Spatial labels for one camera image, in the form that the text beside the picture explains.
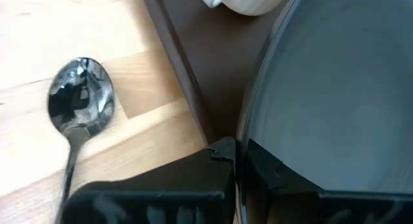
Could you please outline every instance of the wood grain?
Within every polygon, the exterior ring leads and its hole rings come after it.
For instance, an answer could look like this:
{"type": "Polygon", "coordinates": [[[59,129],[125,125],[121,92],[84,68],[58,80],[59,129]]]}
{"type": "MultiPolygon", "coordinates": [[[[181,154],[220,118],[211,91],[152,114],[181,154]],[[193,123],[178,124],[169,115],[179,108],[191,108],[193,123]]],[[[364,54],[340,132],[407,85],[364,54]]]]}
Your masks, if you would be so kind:
{"type": "Polygon", "coordinates": [[[116,111],[83,147],[72,191],[205,146],[142,0],[0,0],[0,25],[0,223],[53,222],[68,143],[46,95],[73,57],[102,62],[116,111]]]}

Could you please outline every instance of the metal spoon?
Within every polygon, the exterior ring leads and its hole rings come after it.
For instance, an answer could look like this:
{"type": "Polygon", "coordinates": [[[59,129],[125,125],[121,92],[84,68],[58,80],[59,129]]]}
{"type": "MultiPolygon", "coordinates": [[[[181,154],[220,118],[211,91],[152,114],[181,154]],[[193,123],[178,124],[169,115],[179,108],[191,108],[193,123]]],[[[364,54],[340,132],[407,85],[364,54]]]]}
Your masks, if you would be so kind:
{"type": "Polygon", "coordinates": [[[60,222],[80,148],[104,129],[114,113],[114,89],[102,65],[87,57],[65,65],[50,87],[48,111],[53,125],[70,144],[63,197],[56,219],[60,222]]]}

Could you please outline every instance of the spoon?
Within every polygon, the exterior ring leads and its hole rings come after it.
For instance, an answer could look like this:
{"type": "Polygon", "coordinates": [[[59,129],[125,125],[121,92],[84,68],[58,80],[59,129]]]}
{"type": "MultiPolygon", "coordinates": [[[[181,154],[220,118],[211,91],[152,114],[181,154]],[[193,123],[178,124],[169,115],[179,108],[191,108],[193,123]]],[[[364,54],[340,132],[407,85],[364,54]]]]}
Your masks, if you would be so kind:
{"type": "Polygon", "coordinates": [[[56,219],[60,222],[80,148],[104,129],[114,113],[114,89],[103,66],[87,57],[73,59],[65,65],[50,87],[48,112],[53,125],[70,144],[63,197],[56,219]]]}

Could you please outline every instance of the wooden table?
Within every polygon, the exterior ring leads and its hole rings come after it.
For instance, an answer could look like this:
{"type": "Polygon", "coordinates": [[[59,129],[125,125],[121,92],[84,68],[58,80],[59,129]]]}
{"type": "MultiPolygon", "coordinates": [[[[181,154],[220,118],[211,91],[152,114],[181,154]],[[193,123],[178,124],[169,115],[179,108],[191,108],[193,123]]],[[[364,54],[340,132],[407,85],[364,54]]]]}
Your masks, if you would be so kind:
{"type": "Polygon", "coordinates": [[[84,146],[72,191],[135,176],[205,146],[142,0],[0,0],[0,223],[52,223],[66,139],[46,111],[77,56],[108,70],[115,116],[84,146]]]}

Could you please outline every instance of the brown wooden board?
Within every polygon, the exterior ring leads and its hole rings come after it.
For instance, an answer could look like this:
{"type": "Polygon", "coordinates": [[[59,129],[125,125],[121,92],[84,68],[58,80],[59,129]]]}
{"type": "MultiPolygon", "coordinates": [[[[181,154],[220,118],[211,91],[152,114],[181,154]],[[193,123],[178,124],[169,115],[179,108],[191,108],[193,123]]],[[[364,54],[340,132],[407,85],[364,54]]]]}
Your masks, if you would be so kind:
{"type": "Polygon", "coordinates": [[[243,95],[259,51],[281,12],[237,14],[202,0],[145,0],[190,108],[211,143],[235,136],[243,95]]]}

